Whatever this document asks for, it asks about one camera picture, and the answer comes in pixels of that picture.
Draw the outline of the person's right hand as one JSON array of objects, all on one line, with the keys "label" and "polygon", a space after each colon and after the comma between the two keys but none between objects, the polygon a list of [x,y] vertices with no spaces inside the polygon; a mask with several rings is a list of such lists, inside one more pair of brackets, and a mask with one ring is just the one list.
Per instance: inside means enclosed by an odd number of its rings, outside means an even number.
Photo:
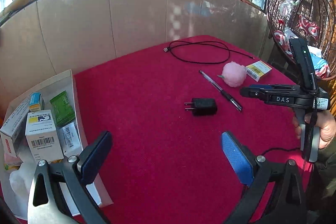
[{"label": "person's right hand", "polygon": [[[319,149],[327,147],[335,137],[335,118],[329,110],[321,111],[317,113],[316,126],[320,128],[320,141]],[[305,121],[310,122],[311,114],[306,114]],[[295,127],[295,135],[297,139],[301,139],[302,129],[299,126],[298,119],[294,115],[293,125]]]}]

